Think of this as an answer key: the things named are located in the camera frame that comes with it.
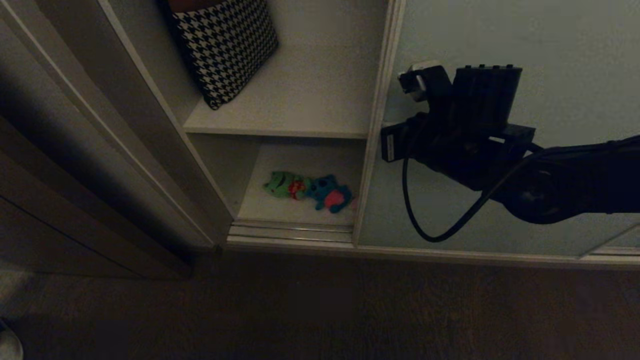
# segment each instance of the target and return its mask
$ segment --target black cable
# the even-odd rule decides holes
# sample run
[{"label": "black cable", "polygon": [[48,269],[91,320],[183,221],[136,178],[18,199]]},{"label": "black cable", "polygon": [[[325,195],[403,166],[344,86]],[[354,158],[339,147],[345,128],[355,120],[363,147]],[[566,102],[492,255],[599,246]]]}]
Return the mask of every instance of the black cable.
[{"label": "black cable", "polygon": [[462,229],[462,227],[469,221],[471,220],[471,218],[484,206],[484,204],[486,204],[486,202],[489,200],[489,198],[491,196],[493,196],[493,194],[500,189],[500,187],[511,177],[513,176],[513,174],[515,174],[516,172],[518,172],[520,169],[522,169],[524,166],[526,166],[527,164],[529,164],[530,162],[539,159],[543,156],[548,156],[551,154],[561,154],[561,153],[569,153],[569,152],[582,152],[584,151],[583,147],[580,146],[576,146],[576,147],[552,147],[549,149],[543,149],[542,147],[538,146],[538,145],[534,145],[532,144],[532,146],[530,147],[530,150],[533,151],[534,153],[527,156],[526,158],[520,160],[520,162],[518,162],[516,165],[514,165],[511,170],[509,170],[506,174],[504,174],[504,176],[502,176],[502,178],[500,178],[489,190],[484,191],[482,196],[480,196],[480,198],[471,206],[471,208],[469,208],[469,210],[467,210],[467,212],[462,215],[462,217],[460,219],[458,219],[458,221],[451,227],[449,228],[449,230],[447,230],[446,232],[444,232],[444,234],[441,234],[440,236],[430,236],[427,233],[425,233],[422,228],[420,227],[420,224],[418,224],[418,221],[415,218],[415,215],[413,214],[413,209],[411,207],[411,201],[409,200],[409,189],[408,189],[408,185],[407,185],[407,170],[409,167],[409,158],[410,158],[410,154],[411,151],[413,149],[413,146],[415,145],[416,140],[418,139],[418,137],[420,136],[420,134],[422,133],[422,130],[424,130],[425,126],[423,124],[423,126],[421,127],[420,131],[417,132],[415,138],[412,140],[411,144],[409,145],[409,151],[407,151],[407,155],[404,158],[403,161],[403,167],[402,167],[402,190],[403,190],[403,195],[404,195],[404,205],[406,206],[406,211],[409,214],[409,219],[411,220],[411,223],[413,225],[413,227],[415,228],[415,230],[418,232],[418,234],[420,234],[420,236],[432,243],[439,243],[441,241],[444,241],[448,238],[450,238],[451,236],[453,236],[455,233],[457,233],[460,229]]}]

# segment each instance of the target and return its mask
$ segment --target white shelf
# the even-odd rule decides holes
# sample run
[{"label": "white shelf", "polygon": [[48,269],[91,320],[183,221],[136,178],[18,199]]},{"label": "white shelf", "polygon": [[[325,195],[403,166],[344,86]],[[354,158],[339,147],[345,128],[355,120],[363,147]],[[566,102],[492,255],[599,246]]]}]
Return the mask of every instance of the white shelf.
[{"label": "white shelf", "polygon": [[261,220],[297,224],[353,225],[357,201],[337,214],[317,211],[314,199],[279,199],[266,193],[262,185],[272,171],[290,171],[309,177],[333,174],[340,185],[358,194],[364,160],[364,142],[309,139],[304,143],[264,143],[260,147],[238,220]]},{"label": "white shelf", "polygon": [[184,130],[325,138],[367,138],[377,47],[282,45],[231,102],[200,100]]}]

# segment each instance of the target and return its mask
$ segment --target brown carpet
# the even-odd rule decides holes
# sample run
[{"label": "brown carpet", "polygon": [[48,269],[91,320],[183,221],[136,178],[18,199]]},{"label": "brown carpet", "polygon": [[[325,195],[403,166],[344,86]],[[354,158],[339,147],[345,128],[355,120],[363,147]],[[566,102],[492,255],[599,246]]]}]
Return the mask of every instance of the brown carpet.
[{"label": "brown carpet", "polygon": [[640,272],[225,253],[188,281],[0,272],[26,359],[640,359]]}]

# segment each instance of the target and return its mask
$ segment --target plush toy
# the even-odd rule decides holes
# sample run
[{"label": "plush toy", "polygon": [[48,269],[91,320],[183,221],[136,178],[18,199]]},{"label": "plush toy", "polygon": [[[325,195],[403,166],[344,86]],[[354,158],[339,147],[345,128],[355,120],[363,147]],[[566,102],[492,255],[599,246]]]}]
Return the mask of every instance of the plush toy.
[{"label": "plush toy", "polygon": [[333,175],[314,180],[307,189],[307,196],[318,201],[316,210],[326,207],[333,214],[347,206],[352,198],[349,188],[346,185],[338,186]]},{"label": "plush toy", "polygon": [[275,197],[292,197],[296,200],[304,199],[305,192],[311,187],[312,180],[308,177],[292,174],[286,171],[271,173],[270,182],[262,187]]}]

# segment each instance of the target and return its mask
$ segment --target black and white pillow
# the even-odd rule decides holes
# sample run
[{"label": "black and white pillow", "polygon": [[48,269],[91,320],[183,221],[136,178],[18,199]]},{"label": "black and white pillow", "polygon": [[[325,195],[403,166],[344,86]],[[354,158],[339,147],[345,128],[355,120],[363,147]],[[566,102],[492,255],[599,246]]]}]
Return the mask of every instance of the black and white pillow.
[{"label": "black and white pillow", "polygon": [[266,0],[226,0],[172,16],[185,58],[214,110],[231,101],[278,47]]}]

